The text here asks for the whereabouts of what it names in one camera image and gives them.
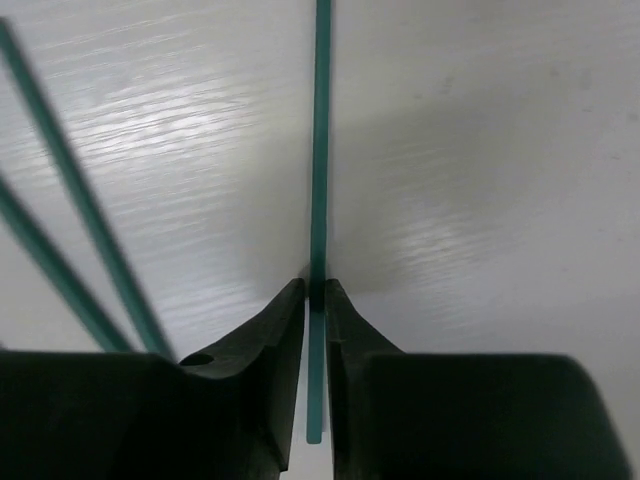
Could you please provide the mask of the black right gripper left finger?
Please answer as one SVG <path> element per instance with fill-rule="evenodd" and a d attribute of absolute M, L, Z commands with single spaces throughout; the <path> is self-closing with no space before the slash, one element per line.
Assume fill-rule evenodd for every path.
<path fill-rule="evenodd" d="M 291 280 L 179 363 L 1 355 L 5 479 L 276 479 L 289 464 L 305 317 Z"/>

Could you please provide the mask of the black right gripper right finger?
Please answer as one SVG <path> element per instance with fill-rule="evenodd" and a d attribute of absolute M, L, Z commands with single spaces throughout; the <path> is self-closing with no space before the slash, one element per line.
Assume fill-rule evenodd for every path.
<path fill-rule="evenodd" d="M 628 479 L 599 391 L 555 354 L 406 353 L 325 285 L 338 479 Z"/>

